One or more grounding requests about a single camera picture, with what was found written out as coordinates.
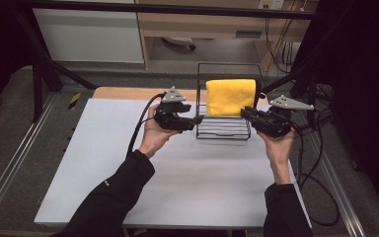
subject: aluminum rail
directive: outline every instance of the aluminum rail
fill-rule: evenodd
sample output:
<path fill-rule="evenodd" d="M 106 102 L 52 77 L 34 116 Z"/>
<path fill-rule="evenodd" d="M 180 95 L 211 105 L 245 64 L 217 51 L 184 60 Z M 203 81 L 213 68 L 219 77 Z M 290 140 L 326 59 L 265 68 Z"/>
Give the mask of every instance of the aluminum rail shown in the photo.
<path fill-rule="evenodd" d="M 163 13 L 186 14 L 205 16 L 229 16 L 250 18 L 274 18 L 296 20 L 333 20 L 336 15 L 308 11 L 280 11 L 242 8 L 220 8 L 200 6 L 156 5 L 156 4 L 128 4 L 128 3 L 101 3 L 101 2 L 76 2 L 76 1 L 52 1 L 52 0 L 17 0 L 19 6 L 35 9 L 58 9 L 78 11 L 100 12 L 131 12 L 131 13 Z"/>

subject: wire basket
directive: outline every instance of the wire basket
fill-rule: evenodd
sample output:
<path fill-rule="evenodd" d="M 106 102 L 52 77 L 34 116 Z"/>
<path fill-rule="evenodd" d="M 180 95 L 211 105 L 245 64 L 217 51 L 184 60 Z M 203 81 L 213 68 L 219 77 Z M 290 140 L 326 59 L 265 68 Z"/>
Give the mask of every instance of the wire basket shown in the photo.
<path fill-rule="evenodd" d="M 196 126 L 197 139 L 237 139 L 247 140 L 251 137 L 251 127 L 247 120 L 240 117 L 214 117 L 207 114 L 206 82 L 212 79 L 255 79 L 257 93 L 254 106 L 257 105 L 261 92 L 262 72 L 257 64 L 235 63 L 199 63 L 196 78 L 196 115 L 204 116 L 201 124 Z"/>

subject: yellow cloth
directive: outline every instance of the yellow cloth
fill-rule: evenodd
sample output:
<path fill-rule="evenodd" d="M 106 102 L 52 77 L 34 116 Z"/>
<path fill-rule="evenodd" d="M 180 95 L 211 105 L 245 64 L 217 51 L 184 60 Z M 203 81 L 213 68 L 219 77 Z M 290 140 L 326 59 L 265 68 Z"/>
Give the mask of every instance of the yellow cloth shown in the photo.
<path fill-rule="evenodd" d="M 206 82 L 207 115 L 239 117 L 241 109 L 254 105 L 254 79 L 220 79 Z"/>

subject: floor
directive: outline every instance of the floor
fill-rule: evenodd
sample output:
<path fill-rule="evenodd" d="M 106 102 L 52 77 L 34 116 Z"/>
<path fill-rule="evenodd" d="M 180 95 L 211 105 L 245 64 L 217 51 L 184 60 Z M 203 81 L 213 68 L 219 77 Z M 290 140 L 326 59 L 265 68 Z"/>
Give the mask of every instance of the floor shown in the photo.
<path fill-rule="evenodd" d="M 197 66 L 200 62 L 260 63 L 255 54 L 253 44 L 246 40 L 195 39 L 196 49 L 170 44 L 156 39 L 152 62 L 149 69 L 141 69 L 141 65 L 115 65 L 115 69 L 107 69 L 106 65 L 92 65 L 99 70 L 89 70 L 79 65 L 74 68 L 85 79 L 104 86 L 194 88 Z M 285 73 L 275 68 L 265 71 L 262 68 L 264 84 L 277 80 Z M 39 208 L 40 199 L 45 196 L 57 166 L 63 157 L 64 149 L 69 144 L 69 137 L 74 133 L 87 98 L 92 91 L 79 87 L 68 78 L 62 78 L 65 88 L 61 93 L 49 93 L 53 104 L 47 114 L 45 123 L 39 133 L 33 137 L 31 146 L 23 153 L 20 164 L 12 166 L 13 177 L 8 178 L 10 185 L 0 187 L 0 236 L 48 236 L 58 229 L 38 226 L 33 223 Z M 268 96 L 287 94 L 291 83 L 283 85 Z M 81 98 L 74 110 L 67 110 L 73 95 L 81 92 Z M 0 178 L 8 173 L 7 165 L 11 164 L 14 154 L 23 142 L 27 131 L 33 127 L 33 86 L 31 71 L 27 68 L 14 74 L 10 83 L 2 93 L 0 100 Z M 326 107 L 325 102 L 318 102 L 319 109 Z M 301 113 L 293 116 L 298 123 L 304 123 Z M 335 123 L 328 122 L 323 128 L 324 151 L 330 160 L 341 186 L 361 224 L 365 235 L 351 235 L 346 228 L 344 219 L 333 226 L 324 226 L 313 222 L 313 231 L 317 236 L 379 236 L 379 197 L 372 188 L 364 173 L 354 171 Z M 317 133 L 304 136 L 305 153 L 303 171 L 308 171 L 317 157 Z M 296 158 L 292 158 L 293 169 Z M 331 181 L 327 179 L 325 163 L 321 163 L 314 176 L 331 189 Z M 302 193 L 310 216 L 320 222 L 331 222 L 335 219 L 336 207 L 330 196 L 316 182 L 309 182 Z M 250 236 L 262 236 L 261 231 L 250 231 Z"/>

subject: black sleeve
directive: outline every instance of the black sleeve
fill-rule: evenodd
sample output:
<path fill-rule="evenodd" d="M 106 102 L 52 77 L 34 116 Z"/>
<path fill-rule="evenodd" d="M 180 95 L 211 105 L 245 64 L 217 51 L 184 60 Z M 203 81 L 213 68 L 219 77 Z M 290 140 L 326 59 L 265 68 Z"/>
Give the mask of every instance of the black sleeve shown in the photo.
<path fill-rule="evenodd" d="M 265 237 L 313 236 L 294 185 L 269 186 L 265 191 Z"/>
<path fill-rule="evenodd" d="M 135 150 L 115 174 L 88 194 L 63 231 L 52 237 L 119 236 L 125 216 L 154 173 L 149 159 Z"/>

